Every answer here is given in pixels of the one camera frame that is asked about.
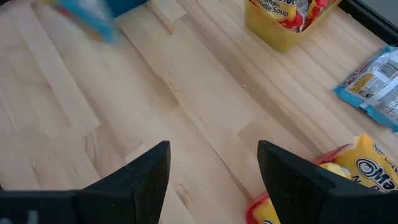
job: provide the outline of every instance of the yellow container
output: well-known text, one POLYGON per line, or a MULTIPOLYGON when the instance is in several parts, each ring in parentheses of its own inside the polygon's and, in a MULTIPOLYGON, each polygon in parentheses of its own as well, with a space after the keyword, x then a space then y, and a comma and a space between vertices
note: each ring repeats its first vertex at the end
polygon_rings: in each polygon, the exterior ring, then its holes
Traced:
POLYGON ((280 25, 271 15, 255 6, 250 0, 244 0, 245 13, 244 23, 263 41, 267 42, 273 49, 279 52, 287 52, 298 42, 305 38, 311 30, 334 10, 341 0, 337 0, 329 6, 308 28, 301 33, 292 32, 280 25))

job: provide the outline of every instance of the wooden table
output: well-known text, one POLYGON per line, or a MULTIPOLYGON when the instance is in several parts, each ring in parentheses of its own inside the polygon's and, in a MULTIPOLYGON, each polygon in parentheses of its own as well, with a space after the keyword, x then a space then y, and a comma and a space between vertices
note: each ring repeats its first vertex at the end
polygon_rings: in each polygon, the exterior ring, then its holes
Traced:
POLYGON ((0 12, 0 183, 79 189, 167 139, 162 223, 244 223, 264 191, 260 139, 312 159, 368 133, 398 139, 331 89, 385 43, 341 10, 289 53, 243 25, 241 0, 153 0, 88 39, 41 4, 0 12))

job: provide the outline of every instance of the blurry object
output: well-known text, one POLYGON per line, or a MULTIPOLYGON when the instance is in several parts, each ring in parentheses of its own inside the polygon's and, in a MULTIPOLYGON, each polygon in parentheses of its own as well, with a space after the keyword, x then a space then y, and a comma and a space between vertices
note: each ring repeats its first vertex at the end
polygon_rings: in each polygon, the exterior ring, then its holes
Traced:
POLYGON ((90 37, 110 44, 118 41, 116 24, 103 0, 43 1, 76 22, 90 37))
POLYGON ((134 9, 135 7, 144 4, 148 0, 104 0, 108 5, 113 17, 118 17, 121 14, 134 9))

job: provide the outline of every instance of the wooden surface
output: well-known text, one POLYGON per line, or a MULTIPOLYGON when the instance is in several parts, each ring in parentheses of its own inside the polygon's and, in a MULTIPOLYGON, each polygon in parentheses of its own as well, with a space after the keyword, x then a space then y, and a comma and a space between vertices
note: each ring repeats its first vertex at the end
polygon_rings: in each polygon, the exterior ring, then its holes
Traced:
POLYGON ((153 1, 117 19, 119 45, 41 4, 3 6, 3 188, 80 189, 167 139, 161 222, 244 223, 264 191, 260 139, 313 159, 366 132, 397 160, 398 139, 331 92, 384 43, 337 10, 280 54, 241 1, 153 1))

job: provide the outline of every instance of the snack bag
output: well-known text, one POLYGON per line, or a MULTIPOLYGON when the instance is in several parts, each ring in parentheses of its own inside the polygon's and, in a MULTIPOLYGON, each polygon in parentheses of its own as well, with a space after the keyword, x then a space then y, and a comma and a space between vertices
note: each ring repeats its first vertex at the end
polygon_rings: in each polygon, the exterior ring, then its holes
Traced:
POLYGON ((333 162, 348 169, 351 180, 359 184, 380 192, 398 189, 398 168, 367 134, 357 137, 333 162))
MULTIPOLYGON (((347 179, 351 178, 350 172, 332 162, 321 164, 320 167, 327 169, 328 171, 334 172, 347 179)), ((258 224, 280 224, 278 215, 276 214, 275 208, 270 199, 265 200, 256 209, 253 210, 253 217, 258 224)))
POLYGON ((301 32, 312 0, 251 0, 286 29, 301 32))
POLYGON ((398 131, 398 48, 387 46, 334 89, 378 123, 398 131))
POLYGON ((43 0, 43 2, 75 21, 90 37, 110 44, 117 42, 118 30, 103 0, 43 0))
POLYGON ((311 0, 310 6, 308 7, 307 17, 305 18, 304 29, 310 26, 315 19, 317 19, 324 8, 327 7, 329 0, 311 0))

